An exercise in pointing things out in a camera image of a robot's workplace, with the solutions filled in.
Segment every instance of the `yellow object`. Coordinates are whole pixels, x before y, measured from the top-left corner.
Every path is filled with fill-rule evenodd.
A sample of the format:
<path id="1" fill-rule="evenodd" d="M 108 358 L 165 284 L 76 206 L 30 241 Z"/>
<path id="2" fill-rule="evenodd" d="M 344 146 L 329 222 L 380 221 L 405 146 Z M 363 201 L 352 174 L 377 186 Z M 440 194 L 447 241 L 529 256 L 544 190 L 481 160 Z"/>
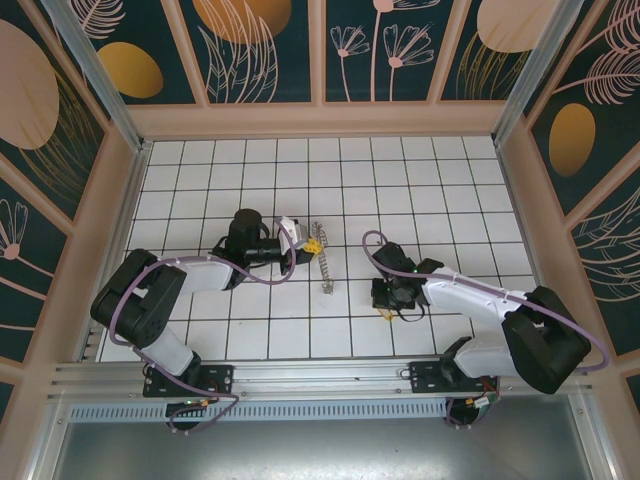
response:
<path id="1" fill-rule="evenodd" d="M 302 247 L 302 249 L 307 253 L 313 253 L 317 255 L 318 253 L 322 252 L 322 244 L 315 238 L 310 238 L 305 246 Z"/>
<path id="2" fill-rule="evenodd" d="M 126 42 L 109 43 L 98 51 L 98 56 L 120 93 L 149 98 L 162 90 L 160 67 L 140 47 Z"/>
<path id="3" fill-rule="evenodd" d="M 549 158 L 563 177 L 576 174 L 585 164 L 596 138 L 596 121 L 591 111 L 570 103 L 556 115 L 549 136 Z"/>
<path id="4" fill-rule="evenodd" d="M 0 138 L 28 150 L 49 141 L 58 123 L 56 72 L 31 37 L 0 20 Z"/>
<path id="5" fill-rule="evenodd" d="M 533 49 L 549 23 L 557 0 L 483 0 L 478 9 L 478 35 L 495 52 Z"/>

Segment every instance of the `pink plant drawing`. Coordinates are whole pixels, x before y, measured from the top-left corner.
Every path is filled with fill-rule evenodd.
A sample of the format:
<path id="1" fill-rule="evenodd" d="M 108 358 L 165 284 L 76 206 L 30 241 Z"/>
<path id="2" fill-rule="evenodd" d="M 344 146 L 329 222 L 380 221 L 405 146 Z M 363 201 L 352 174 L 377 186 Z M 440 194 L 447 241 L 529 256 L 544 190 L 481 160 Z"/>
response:
<path id="1" fill-rule="evenodd" d="M 53 277 L 51 272 L 40 268 L 28 260 L 20 256 L 20 245 L 24 238 L 24 233 L 27 228 L 27 219 L 29 216 L 29 210 L 20 202 L 16 202 L 13 211 L 6 199 L 0 200 L 0 262 L 4 261 L 18 261 L 22 262 L 33 270 Z M 39 300 L 45 300 L 46 295 L 38 293 L 23 285 L 17 284 L 0 276 L 0 283 L 6 285 L 18 292 L 30 295 Z M 7 328 L 10 330 L 28 330 L 33 331 L 35 327 L 17 327 L 13 325 L 0 324 L 1 328 Z"/>
<path id="2" fill-rule="evenodd" d="M 336 47 L 338 56 L 340 57 L 340 66 L 342 67 L 342 83 L 344 84 L 344 93 L 347 96 L 347 102 L 351 101 L 349 96 L 349 87 L 347 86 L 347 76 L 344 69 L 344 59 L 354 55 L 360 55 L 370 50 L 362 27 L 346 27 L 344 32 L 340 27 L 331 29 L 331 40 L 333 46 Z"/>
<path id="3" fill-rule="evenodd" d="M 373 48 L 371 50 L 371 101 L 376 101 L 376 53 L 378 49 L 378 32 L 380 31 L 380 18 L 383 13 L 395 10 L 419 10 L 438 5 L 440 0 L 373 0 L 373 6 L 377 10 L 376 23 L 373 28 Z"/>
<path id="4" fill-rule="evenodd" d="M 389 101 L 393 101 L 393 80 L 397 68 L 420 65 L 433 61 L 433 49 L 427 49 L 431 44 L 429 26 L 406 27 L 398 37 L 398 25 L 384 29 L 384 47 L 391 67 L 389 80 Z"/>

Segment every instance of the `leaf illustration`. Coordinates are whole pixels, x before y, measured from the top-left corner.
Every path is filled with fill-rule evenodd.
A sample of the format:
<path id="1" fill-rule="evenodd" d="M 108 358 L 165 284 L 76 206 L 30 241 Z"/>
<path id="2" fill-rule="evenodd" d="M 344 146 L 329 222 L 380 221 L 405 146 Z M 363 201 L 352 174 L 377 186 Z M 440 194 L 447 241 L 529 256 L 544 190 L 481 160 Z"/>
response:
<path id="1" fill-rule="evenodd" d="M 124 18 L 122 0 L 69 0 L 85 35 L 97 40 L 109 37 Z"/>

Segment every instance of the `white tile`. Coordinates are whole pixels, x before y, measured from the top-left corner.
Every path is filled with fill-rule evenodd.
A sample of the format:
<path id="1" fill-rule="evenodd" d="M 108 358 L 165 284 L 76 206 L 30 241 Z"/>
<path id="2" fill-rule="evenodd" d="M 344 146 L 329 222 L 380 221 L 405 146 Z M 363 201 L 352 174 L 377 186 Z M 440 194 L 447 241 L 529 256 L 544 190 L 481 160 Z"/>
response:
<path id="1" fill-rule="evenodd" d="M 492 242 L 521 242 L 520 228 L 513 213 L 485 213 L 484 221 Z"/>
<path id="2" fill-rule="evenodd" d="M 416 215 L 418 243 L 453 243 L 447 215 Z"/>
<path id="3" fill-rule="evenodd" d="M 311 282 L 312 317 L 346 317 L 349 315 L 349 295 L 347 282 L 333 283 L 333 294 L 322 290 L 322 282 Z"/>
<path id="4" fill-rule="evenodd" d="M 235 189 L 242 186 L 244 165 L 214 165 L 211 171 L 210 189 Z"/>
<path id="5" fill-rule="evenodd" d="M 246 164 L 242 188 L 273 188 L 276 181 L 276 164 Z"/>
<path id="6" fill-rule="evenodd" d="M 268 203 L 260 213 L 270 216 L 273 213 L 273 192 L 270 190 L 245 190 L 244 195 L 252 194 L 254 192 L 265 192 L 267 198 L 271 197 L 271 208 Z M 210 190 L 207 196 L 207 210 L 206 216 L 211 218 L 219 217 L 233 217 L 240 208 L 240 190 Z"/>
<path id="7" fill-rule="evenodd" d="M 476 187 L 483 212 L 511 212 L 513 206 L 504 185 L 478 185 Z"/>
<path id="8" fill-rule="evenodd" d="M 342 215 L 342 190 L 340 188 L 309 189 L 309 214 Z"/>
<path id="9" fill-rule="evenodd" d="M 121 347 L 116 345 L 109 339 L 109 335 L 105 333 L 106 339 L 102 349 L 101 362 L 139 362 L 140 357 L 136 355 L 129 347 Z"/>
<path id="10" fill-rule="evenodd" d="M 340 187 L 340 163 L 311 163 L 309 164 L 310 187 Z"/>
<path id="11" fill-rule="evenodd" d="M 412 213 L 409 187 L 378 187 L 380 213 Z"/>
<path id="12" fill-rule="evenodd" d="M 213 140 L 199 140 L 184 143 L 182 165 L 190 163 L 213 163 Z"/>
<path id="13" fill-rule="evenodd" d="M 167 328 L 169 328 L 181 342 L 187 343 L 187 329 L 189 328 L 189 322 L 168 322 Z"/>
<path id="14" fill-rule="evenodd" d="M 191 249 L 200 247 L 202 219 L 170 220 L 164 248 Z"/>
<path id="15" fill-rule="evenodd" d="M 271 289 L 271 318 L 309 316 L 309 284 L 285 282 Z"/>
<path id="16" fill-rule="evenodd" d="M 150 165 L 178 165 L 184 142 L 154 142 Z"/>
<path id="17" fill-rule="evenodd" d="M 202 218 L 207 200 L 206 191 L 176 192 L 171 207 L 171 218 Z"/>
<path id="18" fill-rule="evenodd" d="M 447 210 L 449 213 L 471 213 L 480 211 L 476 189 L 471 185 L 445 186 L 444 196 L 447 200 Z"/>
<path id="19" fill-rule="evenodd" d="M 178 296 L 173 310 L 171 310 L 171 315 L 169 315 L 169 320 L 189 320 L 192 296 L 190 293 Z"/>
<path id="20" fill-rule="evenodd" d="M 433 146 L 438 160 L 467 158 L 461 137 L 433 137 Z"/>
<path id="21" fill-rule="evenodd" d="M 351 339 L 354 357 L 384 357 L 393 355 L 391 326 L 377 317 L 351 319 Z"/>
<path id="22" fill-rule="evenodd" d="M 369 230 L 380 230 L 380 220 L 377 215 L 345 217 L 347 245 L 362 245 L 362 236 Z M 367 244 L 377 245 L 378 238 L 374 235 L 367 239 Z"/>
<path id="23" fill-rule="evenodd" d="M 202 248 L 211 250 L 218 240 L 229 233 L 229 219 L 207 219 L 202 227 Z"/>
<path id="24" fill-rule="evenodd" d="M 206 190 L 210 175 L 211 165 L 182 165 L 176 190 Z"/>
<path id="25" fill-rule="evenodd" d="M 341 138 L 342 160 L 371 160 L 371 143 L 368 138 Z"/>
<path id="26" fill-rule="evenodd" d="M 404 160 L 400 137 L 374 137 L 371 150 L 374 160 Z"/>
<path id="27" fill-rule="evenodd" d="M 306 188 L 276 190 L 276 216 L 298 217 L 309 214 L 309 198 Z"/>
<path id="28" fill-rule="evenodd" d="M 440 185 L 438 163 L 434 160 L 406 162 L 409 185 Z"/>
<path id="29" fill-rule="evenodd" d="M 308 163 L 283 163 L 276 168 L 276 188 L 307 187 Z"/>
<path id="30" fill-rule="evenodd" d="M 311 217 L 309 219 L 309 226 L 313 226 L 314 222 L 319 222 L 320 225 L 322 225 L 329 246 L 338 247 L 345 245 L 344 220 L 342 217 Z"/>
<path id="31" fill-rule="evenodd" d="M 269 358 L 309 358 L 309 319 L 272 320 Z"/>
<path id="32" fill-rule="evenodd" d="M 470 185 L 473 183 L 467 160 L 438 161 L 443 185 Z"/>
<path id="33" fill-rule="evenodd" d="M 144 179 L 144 191 L 150 190 L 174 190 L 178 179 L 178 166 L 151 166 L 147 168 L 147 176 Z"/>
<path id="34" fill-rule="evenodd" d="M 334 280 L 347 278 L 347 257 L 345 247 L 326 247 L 324 254 L 327 259 L 329 273 Z M 311 280 L 322 280 L 318 259 L 311 262 Z"/>
<path id="35" fill-rule="evenodd" d="M 496 158 L 496 149 L 490 136 L 462 138 L 468 158 Z"/>
<path id="36" fill-rule="evenodd" d="M 531 275 L 501 277 L 500 281 L 504 288 L 509 290 L 520 290 L 522 292 L 532 292 L 537 287 L 536 279 Z"/>
<path id="37" fill-rule="evenodd" d="M 229 322 L 190 322 L 187 345 L 202 360 L 224 360 Z"/>
<path id="38" fill-rule="evenodd" d="M 373 162 L 342 162 L 342 185 L 345 187 L 372 187 Z"/>
<path id="39" fill-rule="evenodd" d="M 431 334 L 431 320 L 425 316 L 415 322 L 394 318 L 393 345 L 396 355 L 433 355 L 435 346 Z"/>
<path id="40" fill-rule="evenodd" d="M 245 162 L 275 162 L 276 140 L 247 140 L 247 153 Z"/>
<path id="41" fill-rule="evenodd" d="M 351 327 L 348 318 L 311 319 L 311 357 L 351 356 Z"/>
<path id="42" fill-rule="evenodd" d="M 227 343 L 228 360 L 264 360 L 269 343 L 268 320 L 231 320 Z"/>
<path id="43" fill-rule="evenodd" d="M 398 241 L 394 235 L 391 241 Z M 347 247 L 347 265 L 350 280 L 367 280 L 380 276 L 376 267 L 369 261 L 362 247 Z"/>
<path id="44" fill-rule="evenodd" d="M 473 181 L 478 185 L 503 184 L 504 177 L 498 160 L 471 160 Z"/>
<path id="45" fill-rule="evenodd" d="M 449 215 L 449 221 L 456 243 L 482 243 L 489 240 L 479 213 L 456 213 Z"/>
<path id="46" fill-rule="evenodd" d="M 191 320 L 229 318 L 230 303 L 230 291 L 207 290 L 194 293 L 193 301 L 191 302 Z"/>
<path id="47" fill-rule="evenodd" d="M 162 250 L 164 237 L 167 234 L 167 220 L 137 220 L 133 224 L 129 250 L 144 248 L 145 250 Z"/>
<path id="48" fill-rule="evenodd" d="M 244 140 L 218 140 L 213 163 L 244 163 Z"/>
<path id="49" fill-rule="evenodd" d="M 460 273 L 468 277 L 491 276 L 498 273 L 488 243 L 456 245 Z"/>
<path id="50" fill-rule="evenodd" d="M 142 192 L 136 219 L 169 218 L 172 200 L 173 192 Z"/>
<path id="51" fill-rule="evenodd" d="M 442 355 L 462 337 L 471 337 L 471 322 L 462 315 L 432 315 L 436 353 Z"/>
<path id="52" fill-rule="evenodd" d="M 306 138 L 285 138 L 278 140 L 278 162 L 306 162 Z"/>
<path id="53" fill-rule="evenodd" d="M 380 215 L 382 233 L 390 242 L 399 244 L 418 243 L 413 215 Z"/>
<path id="54" fill-rule="evenodd" d="M 444 263 L 445 267 L 449 267 L 457 272 L 460 271 L 456 248 L 453 245 L 420 245 L 420 256 L 423 260 L 425 258 L 437 260 Z"/>
<path id="55" fill-rule="evenodd" d="M 411 187 L 411 200 L 415 213 L 446 213 L 442 187 Z"/>
<path id="56" fill-rule="evenodd" d="M 522 243 L 491 245 L 500 275 L 531 275 L 531 264 Z"/>
<path id="57" fill-rule="evenodd" d="M 275 190 L 244 190 L 240 199 L 240 208 L 251 208 L 268 216 L 273 214 Z"/>
<path id="58" fill-rule="evenodd" d="M 231 318 L 269 318 L 269 286 L 243 283 L 234 290 Z"/>
<path id="59" fill-rule="evenodd" d="M 431 137 L 402 137 L 402 149 L 405 160 L 433 160 Z"/>
<path id="60" fill-rule="evenodd" d="M 379 315 L 371 306 L 371 280 L 349 281 L 349 307 L 351 316 Z"/>
<path id="61" fill-rule="evenodd" d="M 340 146 L 337 138 L 310 138 L 309 161 L 331 162 L 340 160 Z"/>
<path id="62" fill-rule="evenodd" d="M 373 166 L 376 172 L 376 185 L 378 187 L 409 184 L 407 181 L 407 172 L 404 168 L 404 162 L 398 163 L 394 161 L 381 161 L 374 162 Z"/>

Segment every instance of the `dark teal wallpaper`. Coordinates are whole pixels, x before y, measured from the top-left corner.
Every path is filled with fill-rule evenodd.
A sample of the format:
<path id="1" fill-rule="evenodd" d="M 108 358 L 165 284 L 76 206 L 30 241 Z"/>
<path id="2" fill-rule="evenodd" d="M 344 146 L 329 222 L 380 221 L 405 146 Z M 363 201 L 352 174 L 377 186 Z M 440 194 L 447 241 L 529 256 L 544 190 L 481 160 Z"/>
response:
<path id="1" fill-rule="evenodd" d="M 618 355 L 640 349 L 640 170 L 573 230 Z"/>
<path id="2" fill-rule="evenodd" d="M 0 180 L 0 356 L 22 362 L 67 237 Z"/>
<path id="3" fill-rule="evenodd" d="M 211 103 L 310 102 L 307 0 L 180 0 Z"/>
<path id="4" fill-rule="evenodd" d="M 609 2 L 531 129 L 565 214 L 640 141 L 640 14 Z"/>
<path id="5" fill-rule="evenodd" d="M 2 425 L 4 413 L 7 411 L 7 407 L 9 406 L 9 400 L 11 399 L 12 392 L 13 385 L 0 382 L 0 425 Z"/>
<path id="6" fill-rule="evenodd" d="M 0 155 L 73 219 L 104 131 L 15 0 L 0 45 Z"/>
<path id="7" fill-rule="evenodd" d="M 472 0 L 442 100 L 506 100 L 554 2 Z"/>
<path id="8" fill-rule="evenodd" d="M 589 10 L 593 6 L 593 2 L 594 0 L 584 0 L 584 3 L 582 4 L 582 8 L 580 9 L 580 13 L 578 14 L 578 17 L 576 18 L 575 22 L 573 22 L 573 26 L 571 27 L 571 29 L 569 30 L 569 33 L 567 34 L 564 41 L 562 42 L 562 45 L 558 49 L 558 53 L 556 53 L 555 58 L 551 62 L 551 65 L 549 65 L 549 68 L 547 69 L 546 73 L 540 80 L 540 84 L 538 85 L 538 88 L 536 88 L 535 91 L 533 92 L 533 95 L 531 95 L 531 98 L 529 99 L 529 103 L 527 103 L 527 105 L 524 107 L 525 117 L 529 116 L 529 112 L 531 112 L 531 109 L 534 107 L 534 105 L 538 101 L 538 98 L 540 98 L 540 94 L 542 93 L 542 90 L 544 90 L 544 88 L 547 86 L 549 77 L 551 77 L 556 67 L 558 66 L 558 63 L 560 63 L 560 60 L 562 60 L 564 53 L 567 51 L 567 47 L 569 47 L 569 44 L 573 40 L 573 37 L 575 37 L 576 35 L 576 31 L 580 28 L 580 25 L 582 25 L 582 22 L 584 21 L 584 17 L 587 15 L 587 13 L 589 13 Z"/>
<path id="9" fill-rule="evenodd" d="M 327 0 L 327 101 L 426 100 L 452 5 Z"/>

